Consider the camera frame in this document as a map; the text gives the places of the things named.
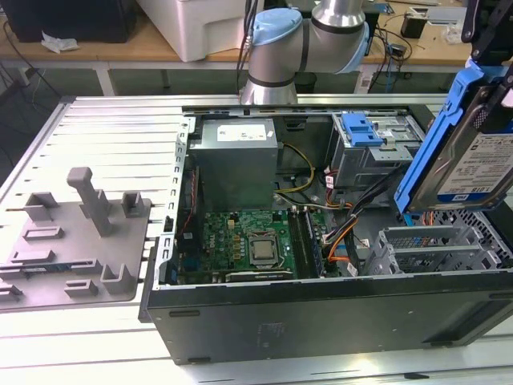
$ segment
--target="power supply label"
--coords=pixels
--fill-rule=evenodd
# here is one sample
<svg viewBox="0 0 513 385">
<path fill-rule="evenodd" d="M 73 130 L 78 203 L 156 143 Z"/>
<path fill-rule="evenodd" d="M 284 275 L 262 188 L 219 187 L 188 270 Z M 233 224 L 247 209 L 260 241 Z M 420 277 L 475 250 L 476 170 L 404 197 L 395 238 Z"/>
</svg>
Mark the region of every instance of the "power supply label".
<svg viewBox="0 0 513 385">
<path fill-rule="evenodd" d="M 246 140 L 267 140 L 265 126 L 263 124 L 225 124 L 217 128 L 218 142 Z"/>
</svg>

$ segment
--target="metal workbench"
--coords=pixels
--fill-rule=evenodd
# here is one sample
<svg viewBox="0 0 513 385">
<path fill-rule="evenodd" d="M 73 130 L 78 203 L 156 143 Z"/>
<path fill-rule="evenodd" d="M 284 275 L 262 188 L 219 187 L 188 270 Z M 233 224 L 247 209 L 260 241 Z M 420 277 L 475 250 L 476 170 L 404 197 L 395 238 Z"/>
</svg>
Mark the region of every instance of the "metal workbench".
<svg viewBox="0 0 513 385">
<path fill-rule="evenodd" d="M 300 103 L 426 104 L 443 95 L 315 95 Z M 73 166 L 89 166 L 107 198 L 139 190 L 151 198 L 142 257 L 160 235 L 175 162 L 181 106 L 235 105 L 228 96 L 77 98 L 61 103 L 0 188 L 0 262 L 18 236 L 20 211 L 33 191 L 76 201 L 66 184 Z M 143 278 L 147 263 L 140 272 Z M 142 284 L 131 302 L 65 310 L 0 314 L 0 383 L 513 383 L 513 319 L 473 344 L 432 351 L 392 351 L 305 359 L 177 367 L 155 327 L 137 320 Z"/>
</svg>

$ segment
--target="cable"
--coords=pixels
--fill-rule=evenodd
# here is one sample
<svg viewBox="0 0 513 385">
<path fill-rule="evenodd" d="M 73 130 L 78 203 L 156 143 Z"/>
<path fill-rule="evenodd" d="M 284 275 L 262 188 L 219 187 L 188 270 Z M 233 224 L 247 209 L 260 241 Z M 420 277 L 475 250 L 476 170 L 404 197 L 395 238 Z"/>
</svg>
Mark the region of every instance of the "cable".
<svg viewBox="0 0 513 385">
<path fill-rule="evenodd" d="M 10 73 L 7 71 L 7 69 L 4 67 L 4 65 L 2 63 L 0 63 L 0 67 L 4 70 L 5 74 L 7 75 L 7 77 L 10 79 L 10 81 L 12 83 L 18 83 L 17 80 L 14 80 L 13 77 L 10 75 Z M 23 98 L 23 101 L 27 104 L 30 104 L 32 106 L 32 108 L 39 114 L 43 114 L 45 117 L 47 117 L 47 114 L 43 113 L 43 112 L 40 112 L 40 110 L 38 110 L 35 106 L 39 106 L 40 108 L 43 108 L 45 110 L 47 110 L 48 112 L 52 112 L 52 110 L 46 106 L 43 106 L 42 104 L 36 102 L 35 100 L 31 103 L 29 102 L 26 97 L 25 97 L 25 94 L 23 93 L 23 87 L 20 86 L 19 88 L 19 91 L 20 91 L 20 94 L 22 94 L 22 98 Z"/>
<path fill-rule="evenodd" d="M 306 181 L 306 183 L 303 184 L 302 186 L 293 187 L 293 188 L 281 188 L 278 190 L 274 190 L 274 192 L 275 193 L 296 193 L 299 191 L 306 190 L 308 187 L 310 187 L 310 185 L 313 182 L 313 178 L 315 177 L 315 168 L 314 168 L 312 162 L 310 162 L 310 160 L 306 157 L 306 155 L 303 152 L 301 152 L 298 148 L 292 146 L 291 144 L 283 143 L 283 146 L 294 150 L 296 152 L 296 154 L 298 154 L 301 158 L 303 158 L 305 160 L 306 163 L 308 163 L 308 166 L 310 169 L 310 176 L 309 176 L 308 180 Z"/>
<path fill-rule="evenodd" d="M 338 210 L 338 208 L 328 207 L 328 206 L 323 206 L 323 205 L 317 205 L 315 203 L 301 203 L 301 202 L 295 201 L 291 197 L 287 197 L 285 194 L 280 193 L 280 192 L 275 192 L 274 195 L 277 196 L 277 197 L 282 198 L 284 201 L 289 202 L 291 205 L 316 207 L 318 209 L 323 209 L 323 210 Z"/>
<path fill-rule="evenodd" d="M 349 257 L 349 260 L 351 263 L 355 266 L 355 268 L 360 271 L 360 265 L 358 256 L 356 253 L 356 245 L 354 244 L 354 234 L 352 231 L 353 226 L 355 225 L 355 221 L 357 220 L 358 215 L 363 211 L 363 209 L 370 203 L 372 200 L 385 192 L 388 188 L 390 188 L 392 182 L 395 180 L 395 178 L 403 171 L 406 170 L 408 167 L 407 164 L 401 165 L 399 167 L 396 167 L 392 172 L 385 175 L 381 179 L 379 179 L 377 182 L 372 184 L 364 193 L 360 196 L 360 198 L 357 200 L 356 203 L 354 203 L 353 207 L 349 210 L 346 216 L 345 223 L 337 230 L 337 232 L 330 236 L 335 237 L 339 233 L 343 234 L 344 236 L 339 236 L 335 244 L 340 242 L 342 239 L 345 240 L 345 248 L 347 250 L 347 254 Z"/>
<path fill-rule="evenodd" d="M 178 238 L 184 234 L 185 229 L 187 228 L 189 222 L 192 219 L 192 214 L 194 213 L 194 208 L 196 207 L 196 194 L 194 193 L 194 190 L 196 189 L 196 173 L 192 172 L 192 178 L 191 178 L 191 212 L 189 213 L 187 220 L 184 223 L 184 227 L 180 230 L 180 233 L 178 234 Z"/>
<path fill-rule="evenodd" d="M 44 70 L 41 75 L 44 76 L 45 74 L 46 74 L 46 70 Z M 41 78 L 38 79 L 38 83 L 35 86 L 34 92 L 32 92 L 32 104 L 33 105 L 34 105 L 34 101 L 35 101 L 35 94 L 38 92 L 40 85 L 41 85 Z"/>
<path fill-rule="evenodd" d="M 7 32 L 7 24 L 9 24 L 9 21 L 6 21 L 3 23 L 3 31 L 5 32 L 6 34 L 6 37 L 7 37 L 7 40 L 9 41 L 9 44 L 11 47 L 13 47 L 13 49 L 16 51 L 16 53 L 18 54 L 18 56 L 30 67 L 32 68 L 36 74 L 38 74 L 38 76 L 42 79 L 43 82 L 46 83 L 46 85 L 59 97 L 61 98 L 61 94 L 55 89 L 52 87 L 52 85 L 50 83 L 48 83 L 48 81 L 44 78 L 44 76 L 42 76 L 39 71 L 32 65 L 30 64 L 30 62 L 25 58 L 25 56 L 22 55 L 22 53 L 18 50 L 18 48 L 16 48 L 16 46 L 14 45 L 13 43 L 13 40 L 12 38 L 9 36 L 9 33 Z"/>
<path fill-rule="evenodd" d="M 366 249 L 368 249 L 368 248 L 369 248 L 369 246 L 368 246 L 366 243 L 364 243 L 364 241 L 362 241 L 359 237 L 357 237 L 357 235 L 356 235 L 356 234 L 353 234 L 353 236 L 356 238 L 356 240 L 358 241 L 358 243 L 360 243 L 360 245 L 362 245 L 362 246 L 363 246 L 364 248 L 366 248 Z"/>
<path fill-rule="evenodd" d="M 337 249 L 338 244 L 341 242 L 342 239 L 344 239 L 344 237 L 347 235 L 347 233 L 349 231 L 351 231 L 351 229 L 357 223 L 358 223 L 358 218 L 356 215 L 353 214 L 351 219 L 349 219 L 348 224 L 345 226 L 345 229 L 342 231 L 342 234 L 340 235 L 340 237 L 338 237 L 338 239 L 331 246 L 331 250 L 329 251 L 329 255 L 328 255 L 328 262 L 332 262 L 332 258 L 335 254 L 335 250 Z"/>
<path fill-rule="evenodd" d="M 389 22 L 390 20 L 393 20 L 393 19 L 395 19 L 395 18 L 404 17 L 404 16 L 406 16 L 407 14 L 408 14 L 408 12 L 405 12 L 404 14 L 396 14 L 395 16 L 392 16 L 391 18 L 389 18 L 388 20 L 386 20 L 386 21 L 385 21 L 385 24 L 383 24 L 383 28 L 385 28 L 385 27 L 386 27 L 386 24 L 388 24 L 388 22 Z"/>
<path fill-rule="evenodd" d="M 242 42 L 240 43 L 239 49 L 239 57 L 237 59 L 236 65 L 236 94 L 239 95 L 239 78 L 240 72 L 244 68 L 244 64 L 246 63 L 246 59 L 248 58 L 249 52 L 251 51 L 251 44 L 249 45 L 247 51 L 244 53 L 244 46 L 248 41 L 248 36 L 252 31 L 253 24 L 255 23 L 255 18 L 257 17 L 257 7 L 258 0 L 246 0 L 245 4 L 245 12 L 244 12 L 244 35 L 242 38 Z"/>
<path fill-rule="evenodd" d="M 2 77 L 2 82 L 3 82 L 3 85 L 4 87 L 7 89 L 9 88 L 9 85 L 7 84 L 7 81 L 6 81 L 6 78 L 4 77 L 3 75 L 3 72 L 0 71 L 0 77 Z M 23 122 L 25 122 L 25 125 L 26 127 L 29 128 L 29 131 L 30 130 L 30 125 L 29 125 L 29 122 L 26 120 L 26 117 L 25 115 L 23 114 L 22 110 L 20 109 L 20 107 L 18 106 L 18 103 L 16 103 L 16 100 L 13 101 L 14 103 L 14 107 L 16 108 L 16 111 L 18 111 L 18 114 L 20 115 L 20 117 L 22 118 Z M 34 137 L 35 134 L 33 132 L 24 132 L 24 131 L 20 131 L 18 130 L 17 128 L 14 128 L 14 127 L 8 127 L 7 125 L 4 125 L 6 128 L 9 128 L 10 130 L 14 131 L 14 132 L 17 132 L 19 134 L 22 134 L 22 135 L 27 135 L 27 136 L 31 136 L 31 137 Z"/>
<path fill-rule="evenodd" d="M 297 177 L 298 177 L 298 175 L 296 174 L 294 177 L 290 178 L 291 179 L 290 183 L 292 184 L 292 186 L 294 188 L 297 188 L 297 183 L 296 183 Z M 305 200 L 305 203 L 313 203 L 312 200 L 309 198 L 309 196 L 306 195 L 304 192 L 298 191 L 297 193 L 303 197 L 303 199 Z"/>
<path fill-rule="evenodd" d="M 0 145 L 0 150 L 6 155 L 6 158 L 7 160 L 9 161 L 9 164 L 12 168 L 14 168 L 14 162 L 13 162 L 13 158 L 10 157 L 9 153 L 7 152 L 7 150 Z"/>
<path fill-rule="evenodd" d="M 342 207 L 342 204 L 339 203 L 339 204 L 336 204 L 336 203 L 333 203 L 331 200 L 330 200 L 330 197 L 331 197 L 331 194 L 333 193 L 333 190 L 331 188 L 328 188 L 327 191 L 326 191 L 326 205 L 329 206 L 329 207 L 334 207 L 336 209 L 339 209 L 340 207 Z M 344 203 L 344 207 L 346 209 L 350 209 L 351 207 L 353 207 L 353 204 L 351 202 L 345 202 Z"/>
<path fill-rule="evenodd" d="M 382 84 L 382 83 L 379 83 L 378 82 L 378 78 L 379 78 L 379 75 L 382 73 L 383 71 L 383 67 L 385 66 L 385 63 L 387 61 L 387 59 L 389 60 L 389 66 L 387 67 L 387 73 L 389 74 L 390 73 L 390 65 L 391 65 L 391 61 L 390 61 L 390 58 L 392 58 L 395 62 L 398 63 L 397 65 L 397 71 L 396 71 L 396 76 L 395 76 L 395 80 L 394 82 L 392 83 L 392 90 L 394 89 L 394 86 L 396 84 L 396 82 L 398 81 L 399 79 L 399 75 L 401 73 L 401 68 L 402 66 L 404 65 L 404 63 L 406 62 L 406 60 L 408 60 L 411 55 L 413 54 L 413 47 L 411 46 L 410 42 L 408 42 L 405 38 L 403 38 L 401 35 L 399 34 L 396 34 L 395 32 L 392 32 L 390 30 L 386 30 L 385 28 L 381 28 L 379 26 L 379 24 L 377 25 L 377 30 L 378 30 L 378 33 L 379 34 L 375 34 L 374 36 L 377 37 L 378 39 L 381 39 L 381 41 L 383 42 L 383 48 L 384 48 L 384 51 L 385 51 L 385 57 L 383 58 L 383 61 L 382 61 L 382 65 L 380 66 L 378 72 L 376 73 L 376 75 L 374 76 L 370 86 L 369 86 L 369 90 L 372 89 L 372 87 L 374 86 L 374 84 L 379 84 L 381 86 L 387 86 L 388 87 L 388 81 L 387 81 L 387 84 Z M 407 44 L 407 48 L 409 48 L 409 52 L 407 55 L 404 55 L 404 56 L 397 56 L 397 55 L 394 55 L 390 49 L 390 44 L 388 42 L 388 34 L 391 34 L 393 36 L 396 36 L 397 38 L 401 39 L 403 42 L 405 42 Z"/>
</svg>

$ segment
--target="yellow cable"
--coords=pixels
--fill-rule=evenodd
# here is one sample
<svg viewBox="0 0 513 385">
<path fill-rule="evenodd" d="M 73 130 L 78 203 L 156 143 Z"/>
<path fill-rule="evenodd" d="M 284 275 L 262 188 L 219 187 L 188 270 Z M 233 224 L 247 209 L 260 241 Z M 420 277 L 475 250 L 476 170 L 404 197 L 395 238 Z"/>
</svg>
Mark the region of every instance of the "yellow cable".
<svg viewBox="0 0 513 385">
<path fill-rule="evenodd" d="M 306 161 L 306 163 L 308 163 L 308 166 L 310 167 L 310 177 L 308 178 L 306 183 L 303 184 L 302 186 L 298 186 L 298 187 L 294 187 L 294 188 L 281 188 L 279 190 L 275 190 L 275 193 L 297 193 L 298 191 L 303 191 L 304 189 L 308 188 L 312 184 L 313 178 L 315 175 L 315 168 L 314 168 L 312 162 L 310 162 L 309 159 L 306 157 L 306 155 L 303 152 L 299 151 L 298 148 L 296 148 L 288 143 L 283 143 L 283 145 L 284 145 L 284 147 L 291 148 L 292 150 L 297 152 L 297 154 L 299 154 L 299 156 L 301 158 L 303 158 Z"/>
</svg>

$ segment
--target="blue drive latch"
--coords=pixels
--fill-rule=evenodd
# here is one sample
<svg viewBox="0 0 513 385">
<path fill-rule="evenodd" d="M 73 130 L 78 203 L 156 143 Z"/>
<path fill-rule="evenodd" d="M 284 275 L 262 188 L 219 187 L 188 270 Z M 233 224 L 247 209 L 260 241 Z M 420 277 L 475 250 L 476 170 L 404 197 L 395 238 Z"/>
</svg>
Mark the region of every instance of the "blue drive latch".
<svg viewBox="0 0 513 385">
<path fill-rule="evenodd" d="M 379 147 L 383 139 L 374 132 L 373 124 L 361 112 L 342 114 L 342 126 L 353 147 Z"/>
</svg>

